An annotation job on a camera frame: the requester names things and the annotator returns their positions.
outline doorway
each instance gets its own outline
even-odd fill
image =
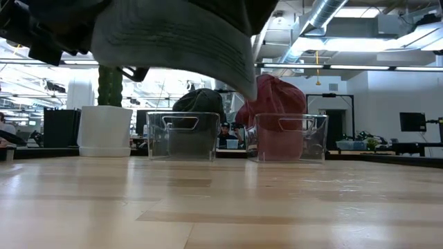
[[[335,142],[342,140],[345,133],[346,110],[325,110],[325,113],[329,116],[326,148],[328,150],[337,150]]]

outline red cloth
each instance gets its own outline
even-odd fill
[[[260,160],[298,160],[303,151],[301,119],[260,116],[255,124],[254,117],[260,113],[304,114],[307,106],[305,94],[294,85],[271,75],[259,76],[257,87],[257,100],[247,100],[235,121],[246,128],[255,126],[257,129]]]

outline black cabinet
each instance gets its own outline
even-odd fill
[[[44,147],[77,146],[81,110],[44,110]]]

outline clear plastic bin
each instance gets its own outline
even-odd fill
[[[238,139],[226,139],[227,149],[238,149]]]
[[[214,160],[220,116],[201,112],[148,112],[151,160]]]
[[[248,157],[260,163],[322,163],[327,121],[325,115],[258,114],[246,130]]]
[[[348,141],[348,140],[342,140],[342,141],[336,141],[335,144],[340,150],[344,151],[365,151],[367,149],[367,143],[365,141]]]

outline potted green plant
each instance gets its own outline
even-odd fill
[[[123,76],[100,65],[98,106],[82,107],[78,145],[81,156],[130,156],[129,125],[132,110],[122,108]]]
[[[368,138],[367,142],[368,142],[368,149],[370,151],[375,151],[375,147],[380,144],[379,141],[377,141],[374,138]]]

